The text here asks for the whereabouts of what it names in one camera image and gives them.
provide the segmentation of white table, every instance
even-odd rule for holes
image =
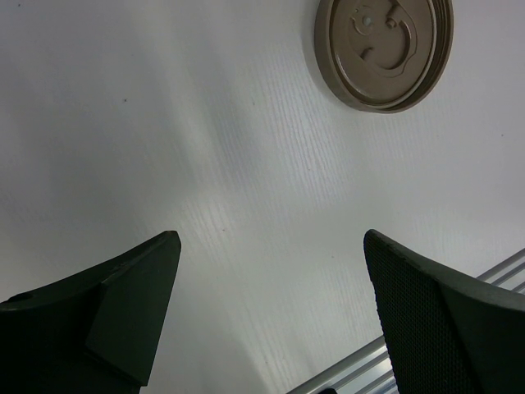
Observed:
[[[523,248],[521,0],[455,0],[441,82],[393,116],[323,84],[317,0],[18,1],[0,298],[179,231],[144,393],[285,392],[379,337],[371,227],[472,275]]]

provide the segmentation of brown lid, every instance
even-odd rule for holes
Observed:
[[[321,0],[317,63],[351,107],[399,112],[439,80],[452,44],[450,0]]]

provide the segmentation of plastic lid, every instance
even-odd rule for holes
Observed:
[[[450,0],[321,0],[317,63],[349,106],[399,112],[419,103],[439,80],[452,33]]]

